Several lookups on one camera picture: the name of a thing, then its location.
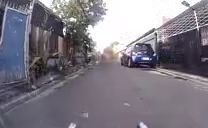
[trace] street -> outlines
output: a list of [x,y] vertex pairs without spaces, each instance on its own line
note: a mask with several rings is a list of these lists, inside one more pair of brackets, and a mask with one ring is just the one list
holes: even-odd
[[208,128],[208,90],[149,68],[101,63],[7,116],[15,128]]

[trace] car's rear bumper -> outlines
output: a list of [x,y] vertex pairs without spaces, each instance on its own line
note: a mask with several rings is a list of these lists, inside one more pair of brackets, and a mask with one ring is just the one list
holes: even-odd
[[132,57],[132,62],[134,64],[155,64],[155,57],[148,57],[149,60],[143,60],[143,57]]

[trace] car wheel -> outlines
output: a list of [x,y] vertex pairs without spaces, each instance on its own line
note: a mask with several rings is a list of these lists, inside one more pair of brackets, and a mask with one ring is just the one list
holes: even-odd
[[129,68],[133,67],[133,62],[130,58],[128,59],[128,67]]

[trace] sky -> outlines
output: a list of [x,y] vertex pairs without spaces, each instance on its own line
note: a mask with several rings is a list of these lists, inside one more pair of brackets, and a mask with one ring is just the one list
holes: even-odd
[[[50,6],[52,0],[40,0]],[[187,9],[183,0],[104,0],[107,14],[104,20],[90,29],[97,49],[103,50],[118,41],[129,44],[152,28],[162,25],[162,17],[173,18]],[[191,5],[200,0],[186,0]]]

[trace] car's rear windshield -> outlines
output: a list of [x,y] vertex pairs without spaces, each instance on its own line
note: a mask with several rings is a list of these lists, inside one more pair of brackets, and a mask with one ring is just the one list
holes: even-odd
[[150,44],[137,44],[134,46],[135,52],[141,52],[141,51],[148,51],[153,52],[153,49]]

